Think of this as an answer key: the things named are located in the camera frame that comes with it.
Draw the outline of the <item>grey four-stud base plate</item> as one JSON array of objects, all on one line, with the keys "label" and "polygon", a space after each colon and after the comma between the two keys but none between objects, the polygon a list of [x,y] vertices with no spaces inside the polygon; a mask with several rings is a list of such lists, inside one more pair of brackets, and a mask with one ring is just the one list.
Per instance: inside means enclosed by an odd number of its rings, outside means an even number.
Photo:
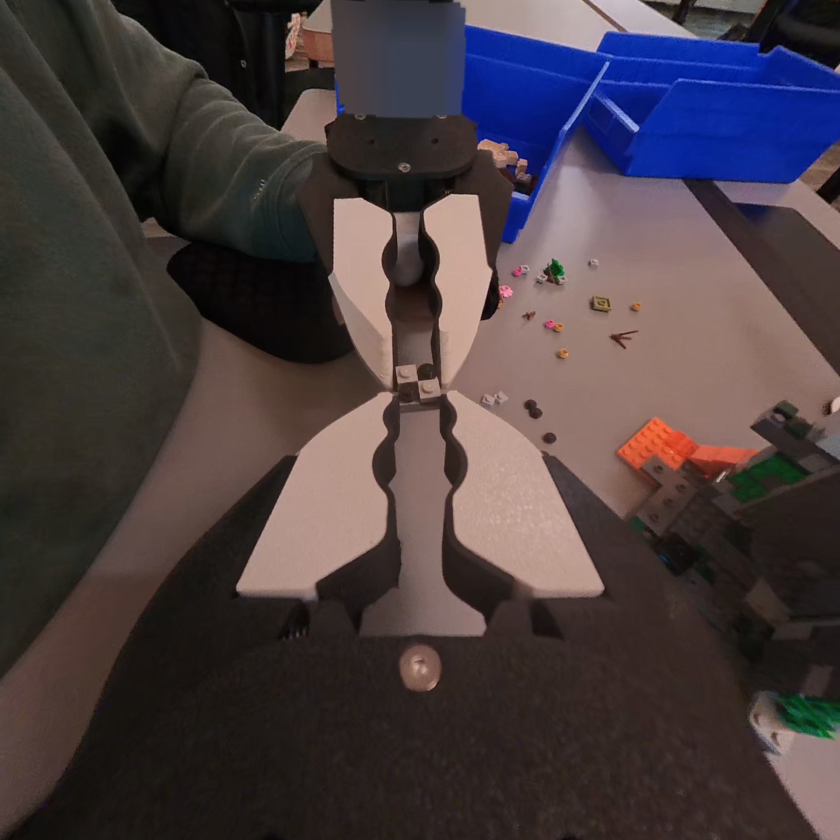
[{"label": "grey four-stud base plate", "polygon": [[[439,376],[438,376],[438,369],[437,369],[437,367],[435,367],[435,368],[436,368],[436,371],[437,371],[437,378],[438,378],[438,381],[439,381],[439,384],[440,384],[440,390],[441,390],[441,395],[442,395],[442,386],[441,386],[440,379],[439,379]],[[407,408],[410,408],[410,409],[412,409],[412,410],[418,410],[418,409],[420,409],[421,407],[426,407],[426,406],[436,406],[436,404],[438,403],[438,401],[439,401],[439,399],[440,399],[440,397],[441,397],[441,396],[440,396],[438,399],[433,400],[433,401],[430,401],[430,402],[420,402],[420,403],[418,403],[418,404],[403,404],[403,403],[401,403],[401,402],[400,402],[400,400],[399,400],[399,397],[398,397],[398,395],[397,395],[397,390],[398,390],[399,384],[398,384],[398,383],[397,383],[397,381],[396,381],[396,374],[395,374],[395,370],[394,370],[394,377],[395,377],[395,395],[396,395],[396,398],[397,398],[398,402],[399,402],[402,406],[406,406]]]}]

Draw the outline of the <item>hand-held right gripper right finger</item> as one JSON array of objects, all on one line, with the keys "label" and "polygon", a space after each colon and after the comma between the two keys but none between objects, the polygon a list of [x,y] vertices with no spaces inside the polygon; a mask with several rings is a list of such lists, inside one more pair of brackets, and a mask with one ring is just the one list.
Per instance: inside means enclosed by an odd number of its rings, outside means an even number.
[{"label": "hand-held right gripper right finger", "polygon": [[506,602],[593,599],[604,582],[543,452],[460,392],[443,399],[443,575],[489,621]]}]

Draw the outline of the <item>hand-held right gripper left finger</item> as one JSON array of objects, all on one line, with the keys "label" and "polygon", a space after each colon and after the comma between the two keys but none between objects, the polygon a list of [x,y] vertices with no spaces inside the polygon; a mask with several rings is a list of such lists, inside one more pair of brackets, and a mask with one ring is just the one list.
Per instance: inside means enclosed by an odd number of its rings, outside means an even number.
[{"label": "hand-held right gripper left finger", "polygon": [[350,619],[395,588],[396,397],[383,392],[317,433],[290,472],[236,584],[237,595],[338,602]]}]

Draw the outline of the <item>grey green brick castle model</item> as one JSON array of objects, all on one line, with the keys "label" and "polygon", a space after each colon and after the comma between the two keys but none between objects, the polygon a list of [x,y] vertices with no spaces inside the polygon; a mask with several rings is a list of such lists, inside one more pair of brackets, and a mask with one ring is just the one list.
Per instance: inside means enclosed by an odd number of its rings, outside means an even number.
[{"label": "grey green brick castle model", "polygon": [[650,493],[631,525],[722,637],[749,724],[781,757],[838,739],[838,400],[810,422],[780,401],[762,449],[702,445],[654,417],[616,450]]}]

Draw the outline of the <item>grey desk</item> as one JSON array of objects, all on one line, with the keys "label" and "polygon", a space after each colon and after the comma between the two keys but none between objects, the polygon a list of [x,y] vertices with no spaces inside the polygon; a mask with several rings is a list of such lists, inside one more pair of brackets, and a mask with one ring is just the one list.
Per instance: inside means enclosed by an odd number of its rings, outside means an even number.
[{"label": "grey desk", "polygon": [[[513,326],[510,308],[479,333],[457,379],[470,396],[501,385],[548,401],[560,461],[616,510],[640,479],[610,449],[649,414],[690,432],[736,439],[777,396],[813,407],[838,383],[687,186],[627,180],[582,131],[516,251],[561,242],[582,257],[589,237],[601,260],[592,280],[636,292],[645,308],[637,350],[609,350],[593,312],[567,324],[570,364],[546,359],[550,342]],[[361,364],[346,358],[306,371],[273,361],[209,322],[191,391],[123,520],[66,600],[2,678],[2,829],[53,792],[95,715],[120,649],[183,555],[204,539],[214,558],[245,546],[240,521],[267,501],[280,455],[340,409],[371,394]]]}]

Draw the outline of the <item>cluster of black round plates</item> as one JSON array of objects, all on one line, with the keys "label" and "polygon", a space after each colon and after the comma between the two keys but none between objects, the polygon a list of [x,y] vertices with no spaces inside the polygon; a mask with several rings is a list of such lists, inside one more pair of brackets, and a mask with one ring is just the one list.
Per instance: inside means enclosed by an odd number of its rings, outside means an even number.
[{"label": "cluster of black round plates", "polygon": [[[534,421],[540,420],[540,418],[543,416],[542,408],[533,399],[526,400],[522,406],[528,414],[528,416]],[[544,445],[552,446],[557,441],[557,435],[550,430],[543,431],[540,435],[540,440]]]}]

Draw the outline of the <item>grey table with dark edge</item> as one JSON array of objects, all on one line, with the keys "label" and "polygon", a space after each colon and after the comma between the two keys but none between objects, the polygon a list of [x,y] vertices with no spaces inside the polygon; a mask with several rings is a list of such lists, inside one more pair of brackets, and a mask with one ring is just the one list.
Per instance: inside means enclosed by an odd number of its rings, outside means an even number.
[{"label": "grey table with dark edge", "polygon": [[838,373],[838,246],[793,208],[733,202],[711,181],[684,184]]}]

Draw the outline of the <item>pile of tan bricks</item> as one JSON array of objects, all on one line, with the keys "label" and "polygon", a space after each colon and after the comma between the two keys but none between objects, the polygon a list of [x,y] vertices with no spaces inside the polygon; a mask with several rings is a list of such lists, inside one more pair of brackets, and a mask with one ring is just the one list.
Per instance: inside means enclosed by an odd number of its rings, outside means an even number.
[{"label": "pile of tan bricks", "polygon": [[522,158],[508,143],[482,139],[477,149],[491,154],[497,170],[514,185],[517,193],[525,196],[532,194],[537,177],[530,172],[529,161]]}]

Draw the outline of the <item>blue plastic bin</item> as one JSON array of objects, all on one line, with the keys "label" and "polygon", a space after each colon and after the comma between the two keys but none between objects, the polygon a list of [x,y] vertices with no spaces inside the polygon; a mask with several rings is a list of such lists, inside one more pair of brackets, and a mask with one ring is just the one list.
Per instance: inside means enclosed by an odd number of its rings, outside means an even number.
[{"label": "blue plastic bin", "polygon": [[581,49],[467,26],[457,3],[348,2],[333,11],[338,116],[462,115],[476,124],[478,142],[508,143],[529,162],[537,182],[530,196],[512,184],[501,242],[511,244],[607,61]]},{"label": "blue plastic bin", "polygon": [[627,176],[791,183],[839,138],[839,76],[783,47],[611,32],[582,122]]}]

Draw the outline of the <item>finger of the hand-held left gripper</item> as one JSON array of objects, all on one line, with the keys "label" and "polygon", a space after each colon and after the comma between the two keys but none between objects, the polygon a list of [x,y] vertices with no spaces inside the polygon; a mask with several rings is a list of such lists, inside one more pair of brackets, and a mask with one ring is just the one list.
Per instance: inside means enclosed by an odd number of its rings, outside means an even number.
[{"label": "finger of the hand-held left gripper", "polygon": [[471,352],[490,287],[478,196],[450,194],[428,206],[423,232],[434,248],[437,367],[447,390]]},{"label": "finger of the hand-held left gripper", "polygon": [[386,310],[391,283],[383,267],[394,234],[392,215],[361,197],[332,205],[329,283],[350,339],[382,389],[393,388],[393,331]]}]

